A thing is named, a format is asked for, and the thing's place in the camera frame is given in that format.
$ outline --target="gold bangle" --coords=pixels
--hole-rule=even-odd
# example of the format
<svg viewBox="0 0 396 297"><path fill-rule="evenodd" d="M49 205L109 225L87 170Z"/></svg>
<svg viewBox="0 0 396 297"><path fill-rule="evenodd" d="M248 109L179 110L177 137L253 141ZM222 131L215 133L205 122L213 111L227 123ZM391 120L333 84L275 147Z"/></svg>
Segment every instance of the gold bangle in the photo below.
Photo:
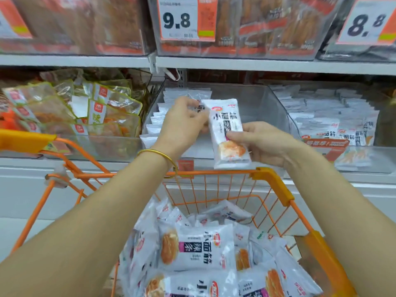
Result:
<svg viewBox="0 0 396 297"><path fill-rule="evenodd" d="M139 154L141 154L141 153L143 153L143 152L146 152L146 151L147 151L147 152L153 152L153 153L155 153L155 154L161 155L163 158L169 160L169 161L172 163L172 165L175 167L175 175L174 175L174 176L165 176L164 178L173 178L173 177L175 177L176 174L179 172L179 169L177 168L177 165L175 164L175 162L174 162L168 155L166 155L165 153L162 153L161 151L157 151L157 150L154 150L154 149L143 149L143 150L140 150L140 151L136 154L136 157L138 157Z"/></svg>

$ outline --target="price number 9.8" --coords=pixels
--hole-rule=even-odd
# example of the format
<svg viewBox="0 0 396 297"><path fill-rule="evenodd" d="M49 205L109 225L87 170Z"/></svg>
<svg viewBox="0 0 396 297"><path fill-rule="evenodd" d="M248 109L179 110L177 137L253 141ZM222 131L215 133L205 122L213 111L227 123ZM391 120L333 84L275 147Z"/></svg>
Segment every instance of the price number 9.8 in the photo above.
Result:
<svg viewBox="0 0 396 297"><path fill-rule="evenodd" d="M180 29L180 26L183 28L188 28L190 27L190 15L188 13L183 13L180 16L180 23L175 24L175 19L173 17L173 14L166 12L163 14L162 19L164 20L164 27L166 29L172 29L173 26L175 26L176 29Z"/></svg>
<svg viewBox="0 0 396 297"><path fill-rule="evenodd" d="M373 23L373 27L380 27L382 26L385 18L387 17L386 14L380 14L377 16ZM349 36L358 36L360 35L363 30L364 30L364 24L367 23L369 19L368 14L359 14L352 23L352 26L348 28L348 35ZM363 32L362 36L365 37L367 36L368 31Z"/></svg>

